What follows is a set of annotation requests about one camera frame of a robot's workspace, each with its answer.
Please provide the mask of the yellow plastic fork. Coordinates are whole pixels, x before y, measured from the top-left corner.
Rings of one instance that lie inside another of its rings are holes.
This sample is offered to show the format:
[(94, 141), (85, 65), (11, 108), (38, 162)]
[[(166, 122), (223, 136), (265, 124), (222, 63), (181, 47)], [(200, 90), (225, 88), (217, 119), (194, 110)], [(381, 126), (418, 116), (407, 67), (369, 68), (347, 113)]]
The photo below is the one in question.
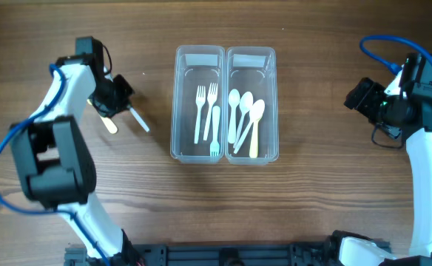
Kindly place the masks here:
[(110, 134), (116, 134), (118, 132), (118, 127), (113, 123), (110, 118), (103, 117), (101, 115), (99, 115), (99, 117)]

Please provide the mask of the white plastic fork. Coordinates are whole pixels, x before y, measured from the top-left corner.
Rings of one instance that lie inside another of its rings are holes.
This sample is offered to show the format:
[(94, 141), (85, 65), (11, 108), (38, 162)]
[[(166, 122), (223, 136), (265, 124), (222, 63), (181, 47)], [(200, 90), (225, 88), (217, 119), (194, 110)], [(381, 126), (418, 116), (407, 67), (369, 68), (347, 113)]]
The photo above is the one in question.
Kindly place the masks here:
[(204, 103), (206, 102), (206, 87), (198, 86), (195, 103), (197, 106), (197, 116), (195, 120), (195, 133), (194, 133), (194, 144), (198, 144), (199, 134), (200, 134), (200, 120), (201, 120), (201, 110)]
[(144, 119), (138, 114), (138, 112), (133, 107), (129, 107), (129, 111), (131, 112), (133, 117), (137, 120), (137, 122), (141, 125), (141, 127), (144, 129), (144, 131), (150, 132), (149, 126), (144, 121)]
[(209, 135), (209, 129), (210, 129), (210, 122), (212, 117), (212, 107), (215, 104), (217, 100), (217, 93), (218, 93), (218, 83), (210, 83), (209, 85), (209, 91), (207, 95), (207, 101), (208, 101), (208, 112), (206, 116), (206, 122), (204, 127), (204, 133), (203, 133), (203, 139), (207, 140)]

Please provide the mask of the light blue plastic fork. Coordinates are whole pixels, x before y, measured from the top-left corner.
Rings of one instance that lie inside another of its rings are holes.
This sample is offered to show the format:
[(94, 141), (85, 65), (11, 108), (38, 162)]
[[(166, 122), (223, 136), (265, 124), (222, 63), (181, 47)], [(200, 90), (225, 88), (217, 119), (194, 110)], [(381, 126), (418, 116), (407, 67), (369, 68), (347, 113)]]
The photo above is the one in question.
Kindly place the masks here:
[(212, 108), (212, 141), (210, 143), (210, 156), (216, 157), (219, 155), (220, 144), (218, 141), (220, 125), (220, 107), (214, 106)]

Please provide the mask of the white plastic spoon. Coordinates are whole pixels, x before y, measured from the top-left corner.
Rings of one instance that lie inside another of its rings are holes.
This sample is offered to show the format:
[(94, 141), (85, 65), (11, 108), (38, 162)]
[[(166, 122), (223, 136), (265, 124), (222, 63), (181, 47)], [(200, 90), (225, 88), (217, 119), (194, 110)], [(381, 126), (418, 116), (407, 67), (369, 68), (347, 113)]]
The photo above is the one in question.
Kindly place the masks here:
[(230, 91), (228, 102), (231, 108), (229, 118), (228, 142), (234, 144), (236, 140), (236, 109), (240, 102), (240, 93), (237, 89), (232, 89)]
[(243, 121), (244, 118), (246, 116), (246, 114), (249, 112), (250, 108), (252, 107), (254, 103), (254, 97), (253, 94), (251, 92), (245, 92), (242, 96), (242, 98), (240, 99), (240, 103), (239, 103), (239, 107), (240, 107), (240, 111), (241, 111), (241, 116), (240, 116), (240, 121), (237, 127), (237, 135), (236, 135), (236, 142), (235, 144), (237, 144), (237, 142), (240, 139), (241, 133), (242, 133), (242, 128), (243, 128)]
[(237, 142), (237, 145), (234, 148), (234, 153), (238, 153), (244, 140), (246, 139), (247, 134), (249, 133), (249, 130), (252, 129), (252, 121), (256, 118), (256, 117), (261, 117), (263, 116), (265, 110), (265, 101), (264, 100), (257, 100), (252, 107), (250, 108), (249, 111), (249, 124), (247, 125), (247, 127), (245, 128), (244, 132), (242, 133), (242, 135), (240, 136), (239, 141)]

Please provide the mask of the yellow plastic spoon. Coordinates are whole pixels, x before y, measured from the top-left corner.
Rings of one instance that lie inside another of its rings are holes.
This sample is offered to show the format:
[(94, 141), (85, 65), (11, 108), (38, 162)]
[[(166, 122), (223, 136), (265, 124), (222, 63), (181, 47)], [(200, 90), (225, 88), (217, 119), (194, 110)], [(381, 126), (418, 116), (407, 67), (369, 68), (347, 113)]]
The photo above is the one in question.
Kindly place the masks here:
[(256, 117), (252, 121), (252, 135), (249, 147), (250, 158), (257, 158), (258, 156), (258, 124), (260, 122), (260, 119), (261, 117)]

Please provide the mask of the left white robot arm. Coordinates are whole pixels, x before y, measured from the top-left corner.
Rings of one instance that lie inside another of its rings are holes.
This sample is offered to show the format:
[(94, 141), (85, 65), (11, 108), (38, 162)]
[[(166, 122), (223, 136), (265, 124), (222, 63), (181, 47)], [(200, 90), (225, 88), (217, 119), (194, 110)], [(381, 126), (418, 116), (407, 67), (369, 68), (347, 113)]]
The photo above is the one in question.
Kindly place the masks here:
[(110, 77), (108, 57), (98, 39), (77, 38), (75, 54), (50, 67), (53, 82), (40, 107), (12, 126), (10, 147), (26, 198), (67, 221), (92, 265), (136, 265), (139, 253), (96, 196), (95, 164), (78, 127), (87, 104), (103, 117), (130, 106), (134, 91), (122, 75)]

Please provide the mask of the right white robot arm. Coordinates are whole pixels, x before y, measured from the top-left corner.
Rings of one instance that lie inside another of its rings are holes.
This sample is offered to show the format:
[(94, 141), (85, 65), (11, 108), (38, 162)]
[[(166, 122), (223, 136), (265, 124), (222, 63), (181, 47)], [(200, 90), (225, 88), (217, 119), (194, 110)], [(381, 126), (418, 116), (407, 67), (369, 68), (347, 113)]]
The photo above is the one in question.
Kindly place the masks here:
[(350, 237), (341, 241), (339, 261), (344, 265), (432, 265), (431, 63), (419, 53), (410, 53), (388, 87), (363, 78), (344, 104), (367, 117), (375, 129), (402, 141), (413, 176), (414, 225), (407, 258), (395, 259), (365, 240)]

